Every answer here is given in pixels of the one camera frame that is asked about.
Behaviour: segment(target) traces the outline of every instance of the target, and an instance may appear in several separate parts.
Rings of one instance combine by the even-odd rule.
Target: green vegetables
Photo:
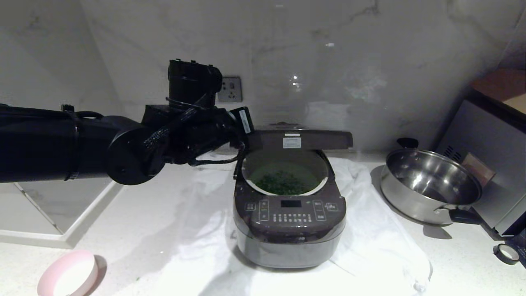
[[[259,188],[276,195],[299,195],[309,191],[304,182],[284,171],[265,174],[254,183]]]

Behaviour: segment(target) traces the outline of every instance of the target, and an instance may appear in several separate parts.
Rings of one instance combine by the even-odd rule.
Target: white label
[[[300,137],[284,137],[283,138],[283,148],[301,148],[301,138]]]
[[[239,116],[241,117],[241,122],[243,123],[243,129],[245,129],[245,134],[250,133],[250,124],[248,124],[247,114],[245,110],[239,111]]]

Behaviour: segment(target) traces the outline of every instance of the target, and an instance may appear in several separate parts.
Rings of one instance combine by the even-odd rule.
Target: robotic arm
[[[146,105],[141,123],[122,116],[0,104],[0,183],[110,176],[144,183],[165,163],[196,166],[236,161],[254,132],[248,108],[215,107],[222,75],[212,65],[170,61],[168,105]],[[238,155],[196,157],[230,142]]]

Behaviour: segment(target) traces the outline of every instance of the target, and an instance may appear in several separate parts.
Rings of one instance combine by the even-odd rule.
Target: wall socket
[[[241,77],[223,77],[221,90],[217,93],[217,101],[221,103],[242,102],[243,94],[241,92]]]

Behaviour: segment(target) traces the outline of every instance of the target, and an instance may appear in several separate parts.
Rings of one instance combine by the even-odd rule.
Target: pot handle
[[[482,224],[482,218],[475,213],[471,213],[465,210],[449,210],[449,218],[453,222],[466,223],[466,224]]]
[[[396,142],[403,148],[418,148],[418,140],[410,137],[401,137]]]

